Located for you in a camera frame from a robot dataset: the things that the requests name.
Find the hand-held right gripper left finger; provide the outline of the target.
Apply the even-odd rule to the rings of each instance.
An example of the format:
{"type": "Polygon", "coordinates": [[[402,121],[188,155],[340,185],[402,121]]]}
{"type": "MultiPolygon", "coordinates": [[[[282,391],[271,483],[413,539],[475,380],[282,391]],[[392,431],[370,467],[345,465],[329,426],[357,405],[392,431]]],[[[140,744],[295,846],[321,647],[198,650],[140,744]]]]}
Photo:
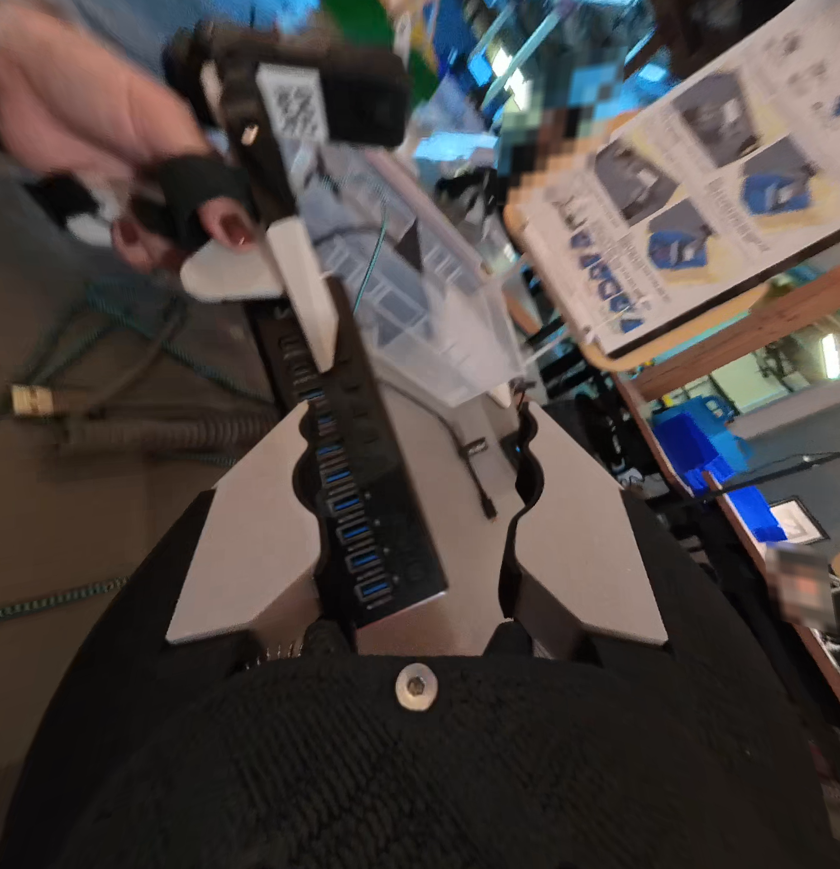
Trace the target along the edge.
{"type": "Polygon", "coordinates": [[[213,487],[169,643],[249,631],[268,653],[299,652],[320,614],[318,520],[294,487],[308,411],[298,404],[213,487]]]}

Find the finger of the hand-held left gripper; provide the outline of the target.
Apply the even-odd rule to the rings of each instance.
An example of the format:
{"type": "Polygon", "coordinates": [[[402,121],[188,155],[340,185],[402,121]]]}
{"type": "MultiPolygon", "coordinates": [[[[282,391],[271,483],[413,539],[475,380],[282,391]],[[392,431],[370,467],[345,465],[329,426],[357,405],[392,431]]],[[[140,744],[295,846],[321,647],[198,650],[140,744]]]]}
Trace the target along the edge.
{"type": "Polygon", "coordinates": [[[208,242],[183,263],[180,282],[205,303],[287,301],[317,370],[332,369],[339,313],[300,217],[272,223],[249,253],[208,242]]]}

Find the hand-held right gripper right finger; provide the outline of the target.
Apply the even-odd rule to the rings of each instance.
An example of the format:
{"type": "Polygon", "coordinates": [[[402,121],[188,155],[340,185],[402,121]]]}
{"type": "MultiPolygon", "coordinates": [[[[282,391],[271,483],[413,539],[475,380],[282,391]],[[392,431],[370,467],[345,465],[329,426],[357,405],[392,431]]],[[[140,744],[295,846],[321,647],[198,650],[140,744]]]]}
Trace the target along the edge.
{"type": "Polygon", "coordinates": [[[668,632],[625,509],[623,488],[534,401],[511,439],[522,507],[505,537],[498,583],[505,618],[540,655],[591,640],[663,648],[668,632]]]}

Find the black usb hub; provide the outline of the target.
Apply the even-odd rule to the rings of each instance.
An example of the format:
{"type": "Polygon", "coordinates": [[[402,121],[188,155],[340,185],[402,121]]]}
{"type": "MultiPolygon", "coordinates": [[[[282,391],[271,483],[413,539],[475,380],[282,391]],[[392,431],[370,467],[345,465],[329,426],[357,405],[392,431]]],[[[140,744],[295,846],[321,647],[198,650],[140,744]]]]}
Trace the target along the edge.
{"type": "Polygon", "coordinates": [[[351,642],[359,628],[449,587],[343,285],[332,367],[321,372],[298,314],[284,298],[243,311],[278,409],[299,409],[304,451],[292,471],[298,500],[317,517],[314,569],[325,618],[351,642]]]}

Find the person's left hand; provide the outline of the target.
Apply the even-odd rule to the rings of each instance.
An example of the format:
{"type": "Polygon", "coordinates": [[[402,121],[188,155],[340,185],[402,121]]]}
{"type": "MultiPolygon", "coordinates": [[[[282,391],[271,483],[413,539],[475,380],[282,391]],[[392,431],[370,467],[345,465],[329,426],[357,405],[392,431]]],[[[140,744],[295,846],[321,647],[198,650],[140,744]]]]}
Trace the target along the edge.
{"type": "Polygon", "coordinates": [[[189,105],[38,2],[0,2],[0,143],[21,166],[79,181],[107,207],[110,243],[142,273],[189,254],[145,229],[130,197],[172,158],[214,158],[189,105]]]}

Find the clear plastic storage box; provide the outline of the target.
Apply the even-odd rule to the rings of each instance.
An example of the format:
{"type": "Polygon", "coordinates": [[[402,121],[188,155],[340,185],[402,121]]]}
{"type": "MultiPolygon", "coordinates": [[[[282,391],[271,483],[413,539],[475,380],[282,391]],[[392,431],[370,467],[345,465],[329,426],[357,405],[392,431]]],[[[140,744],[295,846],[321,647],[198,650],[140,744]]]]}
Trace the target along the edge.
{"type": "Polygon", "coordinates": [[[363,345],[382,375],[446,407],[508,387],[546,400],[530,337],[541,329],[516,258],[494,225],[477,250],[415,170],[377,148],[284,146],[296,203],[321,269],[356,305],[363,345]]]}

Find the blue plastic bin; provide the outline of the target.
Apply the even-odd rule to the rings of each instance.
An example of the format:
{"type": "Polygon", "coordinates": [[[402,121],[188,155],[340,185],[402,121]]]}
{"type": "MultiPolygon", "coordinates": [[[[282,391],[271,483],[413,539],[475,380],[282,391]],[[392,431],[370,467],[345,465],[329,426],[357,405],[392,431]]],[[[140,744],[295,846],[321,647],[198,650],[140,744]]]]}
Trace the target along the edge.
{"type": "Polygon", "coordinates": [[[705,473],[724,483],[749,470],[749,446],[728,427],[733,418],[717,396],[698,396],[651,417],[656,440],[692,494],[706,491],[705,473]]]}
{"type": "Polygon", "coordinates": [[[756,541],[762,544],[788,541],[786,532],[757,487],[739,488],[723,495],[721,500],[729,503],[736,511],[756,541]]]}

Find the printed instruction board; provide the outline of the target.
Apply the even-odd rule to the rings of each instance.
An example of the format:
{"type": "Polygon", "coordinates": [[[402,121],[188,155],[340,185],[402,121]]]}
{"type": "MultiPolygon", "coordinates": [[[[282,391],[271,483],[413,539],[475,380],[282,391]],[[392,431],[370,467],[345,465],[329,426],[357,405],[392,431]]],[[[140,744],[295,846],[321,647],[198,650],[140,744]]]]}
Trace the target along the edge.
{"type": "Polygon", "coordinates": [[[840,241],[840,2],[793,2],[583,153],[512,190],[508,229],[593,364],[840,241]]]}

